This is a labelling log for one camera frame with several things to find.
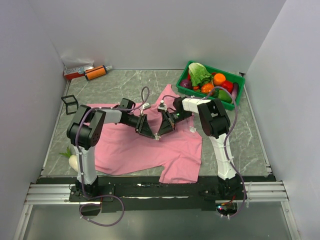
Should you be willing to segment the pink t-shirt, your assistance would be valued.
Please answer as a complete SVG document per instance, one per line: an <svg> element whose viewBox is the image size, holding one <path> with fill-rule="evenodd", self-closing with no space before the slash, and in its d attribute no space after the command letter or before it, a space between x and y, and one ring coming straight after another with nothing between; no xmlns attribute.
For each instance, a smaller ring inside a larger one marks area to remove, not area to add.
<svg viewBox="0 0 320 240"><path fill-rule="evenodd" d="M202 137L197 131L190 132L190 127L194 127L193 116L155 140L121 123L104 124L94 149L95 169L117 176L162 166L161 183L195 183L201 166Z"/></svg>

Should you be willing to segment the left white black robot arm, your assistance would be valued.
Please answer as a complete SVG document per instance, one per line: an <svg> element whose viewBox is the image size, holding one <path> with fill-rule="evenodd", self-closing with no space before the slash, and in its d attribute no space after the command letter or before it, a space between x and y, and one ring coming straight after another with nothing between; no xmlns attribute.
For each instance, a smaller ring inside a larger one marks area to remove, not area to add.
<svg viewBox="0 0 320 240"><path fill-rule="evenodd" d="M133 114L142 105L123 98L114 107L90 107L80 105L68 126L66 135L76 152L78 174L75 182L76 190L87 201L95 200L99 195L99 180L95 168L95 146L101 138L105 124L124 124L134 128L135 132L144 137L155 139L147 115Z"/></svg>

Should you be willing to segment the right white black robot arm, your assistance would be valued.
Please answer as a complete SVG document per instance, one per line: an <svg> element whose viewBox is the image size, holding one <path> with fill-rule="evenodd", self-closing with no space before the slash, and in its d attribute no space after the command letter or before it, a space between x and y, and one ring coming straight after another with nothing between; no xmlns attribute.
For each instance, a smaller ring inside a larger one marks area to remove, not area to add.
<svg viewBox="0 0 320 240"><path fill-rule="evenodd" d="M191 117L192 114L198 115L202 130L211 141L217 161L217 193L226 200L245 198L243 179L232 160L228 136L231 122L222 102L219 99L176 97L173 107L175 110L169 112L165 101L160 101L157 111L161 113L162 122L157 135L168 134L175 130L177 123Z"/></svg>

